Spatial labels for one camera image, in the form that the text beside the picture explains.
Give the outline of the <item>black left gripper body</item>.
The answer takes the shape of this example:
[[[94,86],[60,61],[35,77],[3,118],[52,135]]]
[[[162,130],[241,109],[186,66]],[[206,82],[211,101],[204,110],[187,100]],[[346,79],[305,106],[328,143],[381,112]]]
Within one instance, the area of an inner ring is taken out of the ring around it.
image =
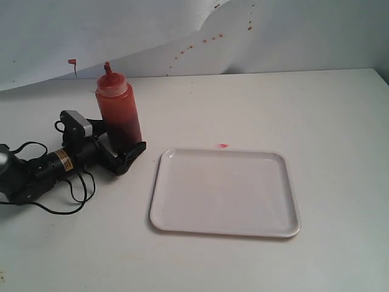
[[[114,157],[105,149],[96,137],[73,139],[70,134],[63,134],[62,150],[66,157],[61,163],[62,176],[71,176],[77,173],[87,173],[96,165],[118,176],[117,167],[113,163]]]

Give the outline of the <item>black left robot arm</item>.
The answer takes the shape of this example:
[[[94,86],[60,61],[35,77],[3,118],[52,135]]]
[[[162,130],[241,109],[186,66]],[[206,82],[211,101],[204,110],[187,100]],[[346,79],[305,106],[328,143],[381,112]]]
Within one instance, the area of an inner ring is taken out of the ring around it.
[[[17,154],[28,146],[26,142],[16,150],[1,145],[1,193],[8,205],[36,204],[43,194],[72,175],[88,174],[88,168],[100,165],[115,175],[128,171],[135,159],[145,151],[146,143],[139,142],[129,151],[112,155],[100,140],[106,133],[102,120],[87,119],[78,111],[64,110],[56,124],[63,124],[62,148],[45,151],[29,161]]]

